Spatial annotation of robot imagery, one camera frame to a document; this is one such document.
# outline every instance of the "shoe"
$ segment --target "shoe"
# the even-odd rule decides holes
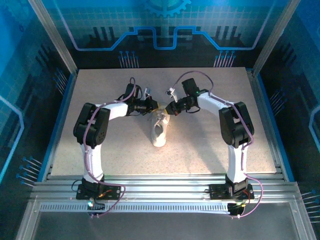
[[[163,147],[166,144],[167,126],[170,115],[167,114],[166,105],[160,104],[152,113],[151,142],[155,147]]]

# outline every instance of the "work surface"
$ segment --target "work surface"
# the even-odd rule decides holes
[[[84,103],[102,104],[125,93],[130,77],[151,89],[152,98],[170,103],[166,90],[180,75],[199,70],[214,81],[213,93],[230,102],[244,102],[254,126],[254,144],[248,148],[248,172],[275,172],[274,161],[262,126],[256,101],[244,67],[232,68],[138,68],[80,70],[56,150],[52,175],[82,175],[83,156],[73,136],[73,128]],[[200,89],[210,89],[206,77],[191,73],[181,81],[194,78]],[[181,82],[178,97],[185,97]],[[101,148],[102,169],[106,175],[226,173],[228,147],[221,137],[219,118],[200,110],[171,116],[167,142],[157,148],[150,142],[151,115],[128,116],[109,122]]]

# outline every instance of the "floor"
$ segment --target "floor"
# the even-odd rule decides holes
[[[84,103],[101,104],[118,98],[126,90],[130,77],[151,88],[153,99],[168,104],[165,94],[180,75],[190,68],[138,68],[80,70],[71,103],[56,149],[52,175],[82,175],[83,156],[73,128]],[[262,126],[258,108],[244,67],[192,68],[212,77],[213,93],[231,102],[246,104],[254,125],[254,144],[247,154],[247,172],[275,172],[274,161]],[[191,73],[182,80],[194,78],[200,89],[211,84],[202,75]],[[176,87],[184,97],[181,83]],[[219,119],[201,110],[196,114],[172,116],[164,147],[150,142],[150,115],[120,117],[109,122],[102,144],[101,162],[106,175],[200,174],[226,173],[228,148],[221,137]]]
[[[249,205],[246,211],[254,207]],[[299,240],[290,205],[264,203],[240,220],[210,213],[41,212],[33,240]]]

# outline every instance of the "blue edge trim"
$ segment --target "blue edge trim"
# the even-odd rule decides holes
[[[284,167],[285,167],[286,174],[288,176],[288,180],[290,182],[295,182],[295,178],[294,178],[294,175],[293,175],[292,170],[291,170],[291,166],[290,166],[290,163],[289,163],[286,151],[285,151],[285,147],[284,147],[284,144],[283,144],[283,142],[281,140],[281,137],[280,137],[280,133],[279,133],[279,130],[278,130],[278,127],[277,127],[276,119],[275,119],[275,117],[274,117],[274,115],[272,113],[272,109],[271,109],[270,103],[267,100],[268,99],[267,92],[266,92],[265,86],[264,86],[264,84],[262,82],[262,78],[261,78],[260,74],[258,74],[257,79],[258,79],[259,85],[261,87],[261,91],[262,91],[262,94],[263,94],[263,99],[265,101],[266,108],[267,108],[267,111],[268,111],[268,114],[269,114],[269,117],[270,117],[270,120],[271,120],[271,124],[272,124],[274,132],[275,132],[275,137],[276,137],[276,140],[277,140],[277,143],[278,143],[281,155],[282,155],[283,164],[284,164]],[[48,161],[49,161],[49,157],[50,157],[51,151],[53,150],[54,142],[55,142],[56,137],[57,137],[58,128],[60,126],[61,120],[62,120],[63,117],[66,117],[66,116],[63,116],[63,112],[64,112],[65,108],[68,107],[69,102],[71,100],[70,94],[71,94],[72,91],[70,91],[70,90],[71,90],[71,86],[74,85],[75,81],[76,80],[74,79],[74,75],[71,74],[70,77],[69,77],[68,85],[66,86],[66,90],[65,90],[65,92],[67,94],[65,94],[63,96],[63,99],[62,99],[62,102],[61,102],[60,110],[59,110],[58,116],[56,118],[56,122],[55,122],[53,131],[52,131],[52,135],[51,135],[51,138],[50,138],[50,142],[49,142],[48,148],[46,150],[46,153],[45,153],[45,156],[44,156],[44,160],[43,160],[43,163],[42,163],[42,167],[41,167],[38,179],[37,179],[38,182],[41,181],[41,179],[43,178],[43,176],[45,174],[45,170],[46,170],[46,167],[47,167],[47,164],[48,164]]]
[[[260,76],[260,73],[258,74],[257,79],[259,81],[259,85],[260,85],[260,88],[261,88],[261,91],[262,91],[262,94],[263,94],[265,105],[266,105],[267,111],[269,113],[269,117],[270,117],[270,120],[271,120],[272,127],[274,129],[275,138],[276,138],[277,144],[279,146],[280,153],[282,155],[282,160],[283,160],[283,164],[284,164],[284,167],[285,167],[284,170],[285,170],[285,172],[286,172],[286,174],[288,176],[288,180],[290,182],[295,182],[295,178],[294,178],[294,175],[292,173],[291,166],[290,166],[287,154],[286,154],[285,146],[284,146],[284,144],[283,144],[283,142],[281,140],[281,136],[280,136],[279,129],[278,129],[278,126],[277,126],[277,123],[276,123],[276,119],[274,117],[274,114],[272,113],[270,102],[268,101],[269,98],[267,96],[267,92],[266,92],[264,83],[262,82],[262,78]]]
[[[58,113],[58,116],[56,117],[56,121],[55,121],[55,125],[53,128],[52,134],[51,134],[50,142],[49,142],[48,147],[46,149],[43,163],[42,163],[42,166],[41,166],[38,178],[37,178],[37,182],[42,181],[42,178],[43,178],[45,171],[46,171],[46,168],[47,168],[47,164],[49,162],[50,154],[53,151],[55,141],[57,140],[56,138],[58,137],[57,135],[60,134],[60,132],[58,132],[58,130],[61,127],[62,121],[64,122],[65,118],[67,117],[66,108],[68,109],[68,107],[69,107],[72,92],[73,92],[73,87],[75,85],[75,81],[76,81],[76,79],[75,79],[74,75],[70,74],[68,84],[65,88],[65,94],[62,98],[62,102],[60,105],[59,113]]]

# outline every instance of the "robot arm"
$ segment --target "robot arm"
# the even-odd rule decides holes
[[[129,83],[125,94],[121,97],[126,98],[132,92],[133,87],[134,84]],[[147,91],[145,91],[143,99],[141,99],[142,97],[138,98],[139,90],[141,90],[141,88],[136,85],[134,94],[126,101],[106,105],[99,109],[95,115],[94,122],[91,124],[86,135],[86,145],[88,150],[87,167],[84,166],[82,184],[78,187],[76,199],[96,199],[97,196],[100,196],[108,190],[108,186],[102,185],[96,180],[104,182],[104,173],[101,166],[101,145],[105,140],[109,121],[118,117],[130,116],[133,111],[145,115],[158,107],[158,103],[146,93]],[[85,157],[85,147],[83,143],[84,134],[89,120],[99,106],[100,105],[98,104],[85,103],[73,128],[73,135],[81,145],[83,157]],[[89,175],[87,168],[96,180]],[[120,189],[112,189],[112,192],[117,191],[120,191]],[[111,197],[106,199],[117,198],[119,198],[119,192],[113,196],[113,198]]]
[[[208,94],[208,90],[200,90],[193,78],[182,82],[186,97],[172,101],[166,111],[170,115],[177,116],[182,111],[188,112],[192,107],[207,110],[219,119],[221,135],[228,145],[229,167],[226,174],[226,188],[229,196],[233,196],[248,187],[246,172],[247,148],[243,146],[250,142],[250,137],[241,122],[235,122],[239,117],[235,110],[229,106],[227,101]],[[246,105],[243,102],[232,103],[240,112],[246,126],[251,134],[254,134],[254,127],[250,119]]]

